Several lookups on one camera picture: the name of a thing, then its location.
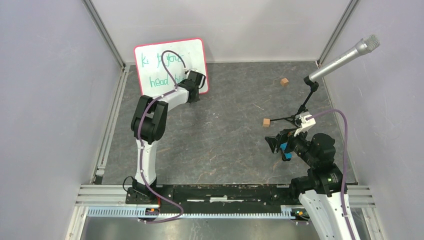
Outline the blue whiteboard eraser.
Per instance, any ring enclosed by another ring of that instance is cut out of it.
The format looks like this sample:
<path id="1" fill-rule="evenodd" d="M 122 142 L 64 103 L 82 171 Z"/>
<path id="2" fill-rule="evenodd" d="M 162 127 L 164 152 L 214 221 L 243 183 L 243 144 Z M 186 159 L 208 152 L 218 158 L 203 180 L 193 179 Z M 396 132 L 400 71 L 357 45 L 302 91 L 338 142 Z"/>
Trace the blue whiteboard eraser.
<path id="1" fill-rule="evenodd" d="M 282 158 L 282 161 L 283 162 L 288 162 L 288 161 L 290 161 L 292 159 L 292 153 L 291 152 L 286 152 L 287 144 L 288 143 L 285 142 L 285 143 L 282 143 L 279 146 L 279 150 L 280 150 L 281 158 Z"/>

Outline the pink framed whiteboard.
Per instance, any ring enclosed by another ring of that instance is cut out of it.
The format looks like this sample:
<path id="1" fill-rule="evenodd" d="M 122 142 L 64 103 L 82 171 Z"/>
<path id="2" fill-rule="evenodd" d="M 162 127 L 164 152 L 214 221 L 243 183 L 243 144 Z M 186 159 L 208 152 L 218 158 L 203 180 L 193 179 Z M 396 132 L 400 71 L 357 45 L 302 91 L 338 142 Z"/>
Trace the pink framed whiteboard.
<path id="1" fill-rule="evenodd" d="M 189 38 L 138 45 L 133 49 L 140 92 L 155 97 L 164 94 L 187 78 L 189 70 L 205 75 L 199 93 L 209 91 L 204 42 Z"/>

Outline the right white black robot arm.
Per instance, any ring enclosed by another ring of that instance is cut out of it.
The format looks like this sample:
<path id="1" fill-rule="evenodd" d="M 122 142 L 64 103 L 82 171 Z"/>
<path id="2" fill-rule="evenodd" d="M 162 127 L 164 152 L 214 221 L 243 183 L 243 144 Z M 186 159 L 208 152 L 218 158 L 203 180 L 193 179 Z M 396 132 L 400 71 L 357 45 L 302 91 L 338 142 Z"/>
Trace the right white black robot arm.
<path id="1" fill-rule="evenodd" d="M 360 239 L 351 216 L 346 178 L 334 163 L 335 139 L 316 133 L 308 140 L 307 132 L 295 134 L 293 128 L 264 139 L 272 153 L 281 154 L 282 161 L 290 161 L 295 154 L 308 165 L 306 176 L 291 180 L 288 196 L 305 208 L 319 238 Z"/>

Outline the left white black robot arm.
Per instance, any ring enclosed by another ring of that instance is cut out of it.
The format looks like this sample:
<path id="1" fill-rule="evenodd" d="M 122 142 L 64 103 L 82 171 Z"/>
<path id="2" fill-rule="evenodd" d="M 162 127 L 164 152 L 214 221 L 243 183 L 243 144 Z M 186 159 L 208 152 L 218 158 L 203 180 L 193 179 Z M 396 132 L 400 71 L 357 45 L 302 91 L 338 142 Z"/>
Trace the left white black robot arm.
<path id="1" fill-rule="evenodd" d="M 157 146 L 166 130 L 168 112 L 179 105 L 197 102 L 206 79 L 204 74 L 188 70 L 186 78 L 172 90 L 139 98 L 130 124 L 137 144 L 137 170 L 129 190 L 145 204 L 151 204 L 157 198 Z"/>

